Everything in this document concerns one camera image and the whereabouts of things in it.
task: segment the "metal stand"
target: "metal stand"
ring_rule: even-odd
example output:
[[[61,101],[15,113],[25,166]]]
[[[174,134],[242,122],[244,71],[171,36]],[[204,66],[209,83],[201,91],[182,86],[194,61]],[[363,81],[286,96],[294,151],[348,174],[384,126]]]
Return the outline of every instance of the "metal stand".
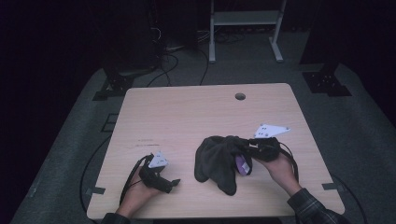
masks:
[[[312,93],[327,93],[329,96],[351,96],[346,86],[341,85],[334,72],[339,62],[331,57],[318,72],[303,73]]]
[[[211,1],[210,9],[210,41],[209,41],[209,61],[216,61],[215,50],[215,26],[217,25],[263,25],[274,24],[276,26],[274,36],[269,38],[271,48],[278,63],[283,62],[283,57],[277,46],[277,38],[280,31],[280,25],[283,20],[287,0],[282,1],[280,10],[270,11],[232,11],[232,12],[215,12],[214,1]]]
[[[134,79],[136,77],[151,73],[156,68],[155,66],[151,66],[146,69],[132,67],[121,69],[120,64],[113,57],[107,54],[103,55],[102,66],[107,79],[101,90],[97,91],[94,95],[94,101],[105,101],[108,97],[125,96],[125,93],[134,85]]]

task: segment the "cable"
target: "cable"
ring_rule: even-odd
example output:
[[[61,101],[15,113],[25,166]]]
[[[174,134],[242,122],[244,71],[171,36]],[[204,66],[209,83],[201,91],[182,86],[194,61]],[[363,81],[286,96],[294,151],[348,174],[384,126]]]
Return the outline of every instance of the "cable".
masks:
[[[172,86],[172,84],[171,84],[171,78],[169,77],[169,75],[168,75],[168,72],[167,71],[165,71],[164,69],[163,69],[163,64],[162,63],[160,63],[160,69],[165,73],[165,75],[166,75],[166,78],[168,79],[168,87],[169,86]]]
[[[158,37],[157,37],[157,40],[160,40],[160,39],[161,39],[161,35],[162,35],[162,33],[161,33],[161,30],[160,30],[160,29],[158,29],[157,27],[151,27],[151,30],[157,30],[157,31],[158,31]]]
[[[122,192],[121,192],[121,196],[120,196],[120,205],[123,201],[123,198],[126,194],[126,191],[134,184],[137,184],[138,182],[133,183],[132,185],[130,185],[129,183],[131,182],[132,178],[134,177],[134,173],[136,173],[137,168],[139,168],[140,163],[142,163],[142,161],[145,161],[149,156],[145,156],[142,159],[140,159],[135,165],[134,168],[132,169],[131,173],[128,176],[128,179],[125,182],[124,187],[122,188]]]
[[[284,146],[285,148],[287,148],[288,151],[289,151],[289,153],[290,153],[290,155],[293,157],[293,153],[291,153],[291,150],[290,150],[290,148],[288,148],[288,146],[286,146],[285,144],[283,144],[283,143],[281,143],[281,142],[279,142],[279,144],[282,145],[282,146]]]
[[[198,42],[202,42],[209,38],[210,32],[208,30],[198,31],[198,34],[204,33],[204,35],[198,36]]]
[[[202,78],[201,78],[201,81],[199,82],[199,85],[202,86],[202,83],[203,83],[204,78],[205,78],[206,73],[207,73],[207,69],[209,68],[209,59],[207,58],[207,56],[206,56],[206,54],[204,53],[203,50],[201,50],[201,49],[198,49],[198,50],[201,51],[201,53],[203,53],[204,56],[205,56],[205,58],[206,58],[206,69],[205,69],[205,71],[204,71],[204,75],[203,75]]]
[[[350,190],[350,188],[347,186],[347,184],[341,180],[340,177],[338,177],[337,175],[335,175],[333,173],[330,173],[330,175],[332,177],[334,177],[335,179],[337,179],[347,189],[347,191],[349,191],[350,195],[352,195],[353,199],[355,200],[356,204],[358,205],[359,209],[361,210],[361,216],[363,217],[364,223],[368,224],[367,216],[363,210],[363,207],[361,206],[361,203],[359,202],[358,198],[356,197],[356,195],[352,192],[352,190]]]
[[[218,44],[231,45],[245,39],[245,35],[241,34],[240,36],[241,37],[238,37],[238,35],[219,33],[218,35],[216,35],[215,41]]]
[[[85,164],[84,171],[82,172],[81,179],[79,180],[79,201],[80,201],[80,203],[81,203],[82,210],[84,210],[84,213],[85,213],[85,214],[87,214],[87,208],[85,208],[84,202],[83,202],[83,200],[82,200],[82,181],[84,180],[85,172],[87,172],[88,165],[90,165],[90,163],[91,163],[93,157],[96,155],[96,153],[99,151],[99,149],[105,144],[105,142],[107,142],[107,140],[110,139],[110,137],[111,137],[111,135],[110,135],[109,137],[107,137],[107,138],[99,145],[99,147],[97,147],[96,150],[92,153],[92,155],[91,155],[90,159],[88,160],[87,164]]]
[[[142,182],[142,181],[143,181],[143,180],[142,180],[142,179],[140,179],[140,180],[138,180],[138,181],[134,182],[132,185],[128,186],[128,188],[130,188],[131,186],[133,186],[133,185],[135,185],[135,184],[138,184],[138,183],[140,183],[140,182]]]
[[[149,85],[151,85],[151,83],[154,82],[155,79],[157,79],[157,78],[159,78],[159,77],[161,77],[161,76],[163,76],[163,75],[167,75],[167,76],[168,76],[167,73],[170,72],[170,71],[172,71],[172,70],[174,70],[174,69],[177,67],[177,65],[178,65],[178,58],[177,58],[176,56],[172,55],[172,54],[166,54],[166,55],[167,55],[167,56],[170,56],[170,57],[172,57],[172,58],[174,58],[174,59],[176,60],[175,65],[174,65],[173,67],[171,67],[169,70],[164,71],[163,73],[161,73],[161,74],[159,74],[158,76],[156,76],[155,78],[153,78],[153,79],[148,83],[148,85],[147,85],[146,87],[149,87]]]

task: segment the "black cloth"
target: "black cloth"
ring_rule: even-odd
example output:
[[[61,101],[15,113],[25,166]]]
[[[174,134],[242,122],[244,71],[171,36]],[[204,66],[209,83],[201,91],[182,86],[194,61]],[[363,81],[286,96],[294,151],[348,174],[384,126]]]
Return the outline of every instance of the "black cloth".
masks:
[[[207,137],[195,153],[195,179],[199,182],[206,182],[210,178],[224,193],[234,195],[236,193],[235,156],[244,156],[250,167],[247,175],[250,175],[252,170],[251,157],[241,150],[248,145],[248,140],[237,136]]]

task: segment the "dark background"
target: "dark background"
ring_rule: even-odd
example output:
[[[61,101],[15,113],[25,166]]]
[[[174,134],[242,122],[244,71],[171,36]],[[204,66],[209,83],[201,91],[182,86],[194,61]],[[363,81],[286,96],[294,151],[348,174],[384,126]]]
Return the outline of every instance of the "dark background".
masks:
[[[2,222],[12,219],[79,93],[101,68],[101,53],[108,44],[102,34],[119,37],[117,41],[129,37],[122,27],[131,23],[116,31],[110,28],[120,25],[117,4],[134,1],[0,3]],[[218,8],[228,5],[246,10],[276,7],[274,1],[217,0]],[[156,6],[159,12],[150,22],[164,27],[165,35],[178,38],[184,32],[180,41],[193,45],[191,27],[208,28],[208,0],[165,0]],[[340,61],[360,76],[395,123],[395,17],[390,9],[385,1],[323,1],[319,7],[319,1],[289,0],[282,29],[313,28],[302,63],[323,63],[329,48],[338,46]],[[185,22],[177,19],[186,15]],[[179,29],[166,28],[169,23]]]

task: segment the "black cable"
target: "black cable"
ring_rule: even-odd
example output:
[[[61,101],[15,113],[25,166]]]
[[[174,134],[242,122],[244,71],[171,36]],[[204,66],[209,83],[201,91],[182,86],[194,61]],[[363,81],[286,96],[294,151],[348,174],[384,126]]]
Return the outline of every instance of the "black cable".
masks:
[[[291,153],[291,150],[290,150],[290,148],[288,148],[288,146],[286,146],[285,144],[283,144],[283,143],[281,143],[281,142],[279,142],[279,144],[282,145],[282,146],[284,146],[285,148],[287,148],[288,151],[289,151],[289,153],[290,153],[290,155],[293,157],[293,154]]]
[[[178,58],[177,58],[176,56],[172,55],[172,54],[166,54],[166,55],[167,55],[167,56],[170,56],[170,57],[173,57],[173,58],[176,60],[175,65],[174,65],[173,67],[171,67],[169,70],[164,71],[163,73],[161,73],[161,74],[159,74],[158,76],[156,76],[155,78],[153,78],[153,79],[148,83],[148,85],[147,85],[146,87],[149,87],[149,85],[151,85],[151,83],[154,82],[155,79],[157,79],[157,78],[159,78],[159,77],[161,77],[161,76],[163,76],[163,75],[167,75],[167,76],[168,76],[167,73],[170,72],[170,71],[172,71],[172,70],[174,70],[174,69],[177,67],[177,65],[178,65]]]
[[[337,179],[347,189],[347,191],[349,191],[350,195],[352,195],[353,199],[355,200],[356,204],[358,205],[359,209],[361,210],[361,216],[363,217],[364,223],[368,224],[367,216],[363,210],[363,207],[361,206],[361,203],[359,202],[358,198],[356,197],[356,195],[352,192],[352,190],[350,190],[350,188],[347,186],[347,184],[341,180],[340,177],[338,177],[337,175],[335,175],[333,173],[330,173],[330,175],[332,177],[334,177],[335,179]]]
[[[205,71],[204,71],[204,75],[203,75],[202,78],[201,78],[201,81],[199,82],[199,85],[201,86],[202,83],[203,83],[203,81],[204,81],[204,78],[205,78],[205,76],[206,76],[207,69],[209,68],[209,59],[207,58],[207,56],[206,56],[206,54],[204,53],[203,50],[201,50],[201,49],[198,49],[198,50],[201,51],[201,53],[204,54],[205,59],[206,59],[206,69],[205,69]]]
[[[244,39],[245,39],[245,35],[243,34],[241,34],[240,37],[238,37],[238,35],[219,33],[218,35],[216,35],[215,41],[218,44],[231,45],[236,42],[242,41]]]
[[[137,184],[137,183],[133,183],[132,185],[130,185],[129,183],[131,182],[132,178],[134,177],[134,173],[136,173],[137,168],[139,168],[140,163],[142,163],[142,161],[145,161],[148,157],[149,157],[149,156],[145,156],[145,157],[143,157],[142,159],[140,159],[140,160],[134,165],[134,168],[132,169],[131,173],[128,175],[128,179],[126,180],[125,185],[124,185],[124,187],[122,188],[122,192],[121,192],[121,196],[120,196],[120,205],[121,205],[122,200],[123,200],[123,198],[124,198],[124,196],[125,196],[125,194],[126,194],[126,191],[127,191],[132,185]]]
[[[85,214],[87,214],[87,208],[85,207],[84,202],[83,202],[83,200],[82,200],[82,181],[84,180],[85,172],[87,172],[87,168],[88,168],[88,166],[90,165],[90,163],[91,163],[93,157],[96,155],[96,153],[99,151],[99,149],[105,144],[105,142],[107,142],[107,140],[110,139],[110,137],[111,137],[111,135],[110,135],[109,137],[107,137],[107,138],[99,145],[99,147],[97,147],[96,150],[92,153],[92,155],[91,155],[90,159],[88,160],[87,164],[85,164],[84,171],[82,172],[81,179],[79,180],[79,201],[80,201],[80,203],[81,203],[82,210],[84,210],[84,213],[85,213]]]
[[[160,63],[160,69],[165,73],[166,78],[168,79],[168,85],[167,86],[172,86],[171,78],[169,77],[168,72],[163,69],[163,64],[162,63]]]
[[[136,182],[134,182],[132,185],[130,185],[128,188],[130,188],[131,186],[133,186],[133,185],[135,185],[135,184],[138,184],[138,183],[140,183],[140,182],[142,182],[143,180],[142,179],[140,179],[140,180],[138,180],[138,181],[136,181]]]

